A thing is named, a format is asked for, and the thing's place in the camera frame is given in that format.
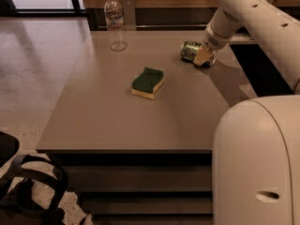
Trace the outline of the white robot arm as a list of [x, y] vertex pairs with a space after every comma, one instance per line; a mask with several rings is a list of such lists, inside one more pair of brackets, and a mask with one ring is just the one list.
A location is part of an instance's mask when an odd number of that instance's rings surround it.
[[214, 225], [300, 225], [300, 22], [274, 0], [218, 0], [196, 64], [246, 28], [233, 52], [256, 96], [221, 118], [212, 152]]

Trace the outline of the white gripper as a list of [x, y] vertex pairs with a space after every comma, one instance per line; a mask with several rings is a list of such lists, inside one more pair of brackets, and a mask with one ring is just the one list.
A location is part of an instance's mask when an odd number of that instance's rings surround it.
[[207, 26], [202, 36], [202, 45], [196, 53], [193, 63], [202, 66], [209, 62], [214, 55], [214, 51], [221, 50], [233, 37], [233, 31], [213, 29]]

